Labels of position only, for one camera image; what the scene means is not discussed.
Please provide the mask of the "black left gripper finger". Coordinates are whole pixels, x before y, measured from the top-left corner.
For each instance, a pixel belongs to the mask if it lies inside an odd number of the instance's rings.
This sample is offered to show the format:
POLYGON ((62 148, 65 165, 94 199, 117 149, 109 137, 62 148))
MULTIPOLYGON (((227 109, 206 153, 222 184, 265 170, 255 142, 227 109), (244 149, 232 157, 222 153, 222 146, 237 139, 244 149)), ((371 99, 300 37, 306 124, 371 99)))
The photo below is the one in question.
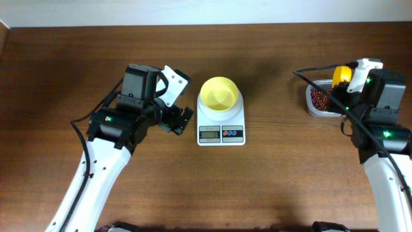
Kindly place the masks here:
POLYGON ((174 107, 172 113, 172 131, 177 135, 181 135, 186 129, 193 114, 194 111, 189 107, 186 107, 185 109, 177 106, 174 107))
POLYGON ((161 122, 159 124, 159 127, 161 129, 163 129, 164 131, 166 131, 167 133, 170 133, 171 131, 174 131, 175 126, 176 126, 176 124, 173 123, 173 122, 172 123, 161 122))

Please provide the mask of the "yellow plastic measuring scoop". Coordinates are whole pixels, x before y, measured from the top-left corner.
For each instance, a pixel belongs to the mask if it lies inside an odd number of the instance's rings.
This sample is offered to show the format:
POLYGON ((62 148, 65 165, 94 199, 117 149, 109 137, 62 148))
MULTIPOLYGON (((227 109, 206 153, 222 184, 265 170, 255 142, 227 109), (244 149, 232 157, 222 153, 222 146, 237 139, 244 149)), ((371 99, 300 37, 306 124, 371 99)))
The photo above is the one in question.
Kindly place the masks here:
POLYGON ((332 87, 339 85, 341 82, 350 82, 352 70, 348 66, 338 66, 335 68, 332 78, 332 87))

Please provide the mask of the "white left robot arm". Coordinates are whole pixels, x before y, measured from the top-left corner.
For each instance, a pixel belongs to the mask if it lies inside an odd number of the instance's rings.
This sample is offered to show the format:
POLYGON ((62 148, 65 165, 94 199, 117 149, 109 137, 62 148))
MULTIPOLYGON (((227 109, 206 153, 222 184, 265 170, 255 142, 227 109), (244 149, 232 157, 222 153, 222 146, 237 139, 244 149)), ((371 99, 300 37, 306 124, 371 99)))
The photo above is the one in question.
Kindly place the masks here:
POLYGON ((81 133, 83 154, 47 231, 93 231, 116 179, 152 126, 181 135, 193 110, 175 105, 191 79, 169 66, 127 66, 123 78, 90 113, 81 133))

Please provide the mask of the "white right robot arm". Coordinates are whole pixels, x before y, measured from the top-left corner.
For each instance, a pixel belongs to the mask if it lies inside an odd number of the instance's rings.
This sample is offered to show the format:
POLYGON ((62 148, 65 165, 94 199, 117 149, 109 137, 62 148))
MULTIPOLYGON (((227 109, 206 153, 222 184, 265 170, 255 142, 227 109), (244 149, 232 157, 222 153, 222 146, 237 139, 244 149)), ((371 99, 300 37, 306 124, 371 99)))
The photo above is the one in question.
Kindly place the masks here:
POLYGON ((411 231, 411 131, 397 124, 406 78, 378 67, 333 68, 330 109, 351 121, 351 141, 372 187, 379 229, 411 231))

